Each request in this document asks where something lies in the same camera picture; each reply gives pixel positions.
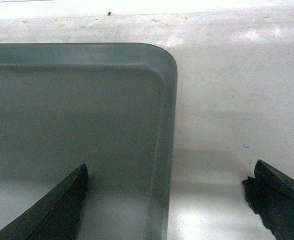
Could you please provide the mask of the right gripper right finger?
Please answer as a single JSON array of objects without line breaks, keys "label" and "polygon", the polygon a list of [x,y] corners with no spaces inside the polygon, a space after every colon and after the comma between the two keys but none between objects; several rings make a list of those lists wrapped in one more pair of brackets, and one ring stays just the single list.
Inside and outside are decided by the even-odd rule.
[{"label": "right gripper right finger", "polygon": [[258,160],[242,181],[245,200],[277,240],[294,240],[294,179]]}]

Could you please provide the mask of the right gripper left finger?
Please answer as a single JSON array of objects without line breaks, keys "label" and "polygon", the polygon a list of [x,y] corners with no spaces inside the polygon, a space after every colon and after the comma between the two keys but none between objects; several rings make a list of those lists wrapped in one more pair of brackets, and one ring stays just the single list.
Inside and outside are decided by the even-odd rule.
[{"label": "right gripper left finger", "polygon": [[74,240],[87,192],[81,164],[23,214],[0,230],[0,240]]}]

